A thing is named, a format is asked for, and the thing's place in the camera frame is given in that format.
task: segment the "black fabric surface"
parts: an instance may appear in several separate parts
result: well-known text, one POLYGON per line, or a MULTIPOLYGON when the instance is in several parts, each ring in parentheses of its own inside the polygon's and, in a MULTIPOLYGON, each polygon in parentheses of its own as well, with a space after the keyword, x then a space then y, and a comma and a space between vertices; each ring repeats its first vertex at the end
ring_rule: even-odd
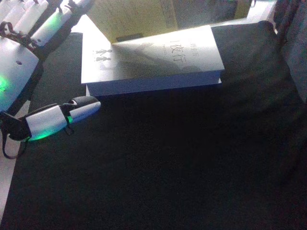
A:
MULTIPOLYGON (((213 28, 222 86, 101 98, 29 143, 2 229, 304 229, 307 116, 269 23, 213 28)), ((81 36, 45 63, 31 110, 84 95, 81 36)))

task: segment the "white book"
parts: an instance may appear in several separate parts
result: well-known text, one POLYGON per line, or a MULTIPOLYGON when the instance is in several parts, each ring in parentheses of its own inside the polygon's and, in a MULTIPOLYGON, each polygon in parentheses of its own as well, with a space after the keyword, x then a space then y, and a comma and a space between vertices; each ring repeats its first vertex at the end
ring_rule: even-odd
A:
POLYGON ((82 83, 93 96, 220 83, 224 66, 210 26, 111 44, 83 34, 82 83))

